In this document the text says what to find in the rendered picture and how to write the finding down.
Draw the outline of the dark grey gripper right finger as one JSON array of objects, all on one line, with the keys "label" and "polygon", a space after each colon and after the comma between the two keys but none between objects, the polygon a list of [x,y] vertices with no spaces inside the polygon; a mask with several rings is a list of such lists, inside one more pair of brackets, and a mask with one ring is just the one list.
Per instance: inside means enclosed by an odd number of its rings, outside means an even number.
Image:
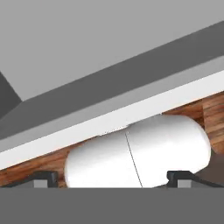
[{"label": "dark grey gripper right finger", "polygon": [[224,185],[219,185],[219,184],[201,179],[198,176],[191,173],[190,171],[168,171],[166,174],[166,177],[168,178],[168,183],[166,185],[168,187],[173,187],[173,188],[178,188],[179,180],[191,180],[193,182],[202,184],[203,186],[224,188]]}]

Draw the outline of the white rounded capsule-shaped object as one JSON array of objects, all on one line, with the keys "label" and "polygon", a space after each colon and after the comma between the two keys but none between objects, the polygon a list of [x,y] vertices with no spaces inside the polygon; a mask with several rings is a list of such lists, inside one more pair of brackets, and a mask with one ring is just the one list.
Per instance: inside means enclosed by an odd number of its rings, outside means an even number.
[{"label": "white rounded capsule-shaped object", "polygon": [[211,159],[207,133],[186,115],[155,115],[72,149],[69,188],[153,188],[168,171],[199,172]]}]

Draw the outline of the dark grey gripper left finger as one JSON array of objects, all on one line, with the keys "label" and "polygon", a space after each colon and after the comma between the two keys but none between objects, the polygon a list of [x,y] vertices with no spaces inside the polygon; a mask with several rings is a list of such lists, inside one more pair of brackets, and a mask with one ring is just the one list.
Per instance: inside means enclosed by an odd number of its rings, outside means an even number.
[{"label": "dark grey gripper left finger", "polygon": [[57,188],[59,186],[58,177],[56,171],[35,171],[26,178],[4,185],[3,188]]}]

